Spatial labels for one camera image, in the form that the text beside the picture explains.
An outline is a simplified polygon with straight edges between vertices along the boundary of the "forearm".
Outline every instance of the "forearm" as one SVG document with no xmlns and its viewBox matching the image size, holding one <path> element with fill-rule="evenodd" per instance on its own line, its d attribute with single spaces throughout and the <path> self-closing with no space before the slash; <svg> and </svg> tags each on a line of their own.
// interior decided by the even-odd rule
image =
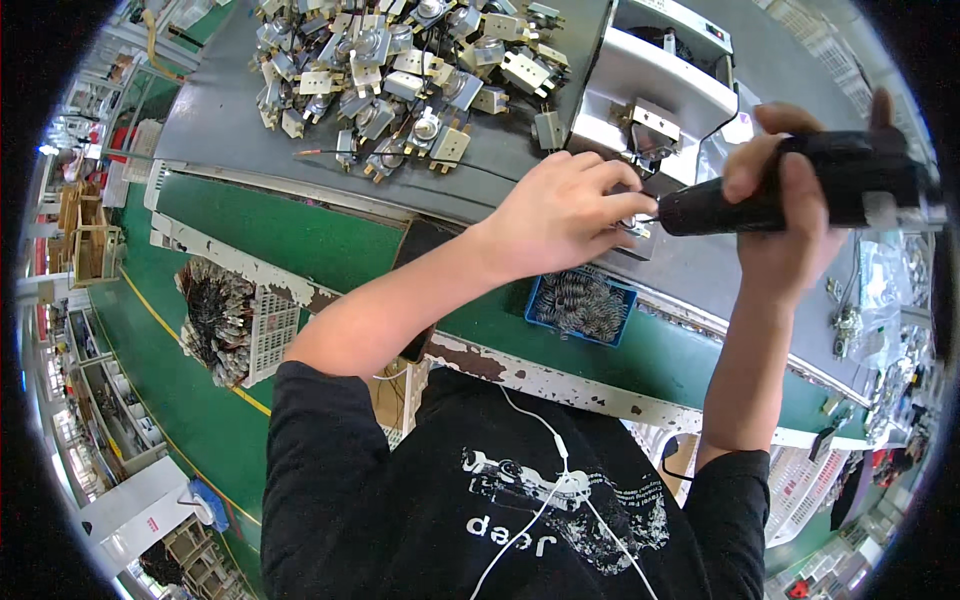
<svg viewBox="0 0 960 600">
<path fill-rule="evenodd" d="M 792 331 L 792 306 L 741 287 L 704 401 L 697 468 L 727 452 L 770 449 Z"/>
<path fill-rule="evenodd" d="M 300 332 L 285 359 L 369 378 L 421 331 L 506 283 L 483 262 L 472 229 L 336 300 Z"/>
</svg>

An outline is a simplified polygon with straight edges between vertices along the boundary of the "black t-shirt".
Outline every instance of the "black t-shirt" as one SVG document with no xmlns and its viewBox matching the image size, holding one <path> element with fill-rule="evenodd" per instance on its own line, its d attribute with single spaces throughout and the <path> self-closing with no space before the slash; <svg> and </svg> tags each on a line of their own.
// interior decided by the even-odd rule
<svg viewBox="0 0 960 600">
<path fill-rule="evenodd" d="M 761 598 L 766 452 L 717 458 L 681 510 L 611 417 L 510 391 L 563 437 L 573 480 L 496 563 L 479 598 Z M 468 598 L 556 486 L 550 432 L 497 387 L 430 373 L 417 428 L 391 453 L 358 377 L 276 372 L 263 496 L 271 598 Z"/>
</svg>

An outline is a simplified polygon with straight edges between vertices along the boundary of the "black electric screwdriver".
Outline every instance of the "black electric screwdriver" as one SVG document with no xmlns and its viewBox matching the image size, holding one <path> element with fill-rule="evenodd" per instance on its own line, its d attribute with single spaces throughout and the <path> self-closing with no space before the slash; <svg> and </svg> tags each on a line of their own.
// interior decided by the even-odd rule
<svg viewBox="0 0 960 600">
<path fill-rule="evenodd" d="M 907 156 L 906 139 L 892 127 L 784 138 L 752 197 L 730 204 L 722 178 L 705 181 L 663 196 L 656 220 L 671 235 L 784 230 L 778 167 L 791 152 L 813 164 L 833 227 L 912 228 L 939 220 L 930 210 L 940 203 L 938 188 Z"/>
</svg>

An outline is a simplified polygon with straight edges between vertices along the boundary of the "t-shirt sleeve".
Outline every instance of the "t-shirt sleeve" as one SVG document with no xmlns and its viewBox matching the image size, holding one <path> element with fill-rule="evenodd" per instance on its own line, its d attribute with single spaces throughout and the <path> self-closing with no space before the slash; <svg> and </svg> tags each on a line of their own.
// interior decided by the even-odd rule
<svg viewBox="0 0 960 600">
<path fill-rule="evenodd" d="M 325 552 L 344 507 L 389 456 L 359 377 L 327 376 L 295 361 L 280 365 L 260 546 L 269 597 L 296 596 L 300 574 Z"/>
<path fill-rule="evenodd" d="M 732 452 L 704 465 L 684 504 L 713 600 L 763 597 L 770 454 Z"/>
</svg>

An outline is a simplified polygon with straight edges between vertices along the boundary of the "silver metal machine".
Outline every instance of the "silver metal machine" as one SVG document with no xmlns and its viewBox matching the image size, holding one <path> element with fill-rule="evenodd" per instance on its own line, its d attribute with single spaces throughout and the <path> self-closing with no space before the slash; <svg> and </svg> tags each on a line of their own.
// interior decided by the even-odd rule
<svg viewBox="0 0 960 600">
<path fill-rule="evenodd" d="M 629 162 L 654 196 L 695 182 L 701 141 L 737 113 L 730 34 L 673 0 L 620 0 L 567 148 Z"/>
</svg>

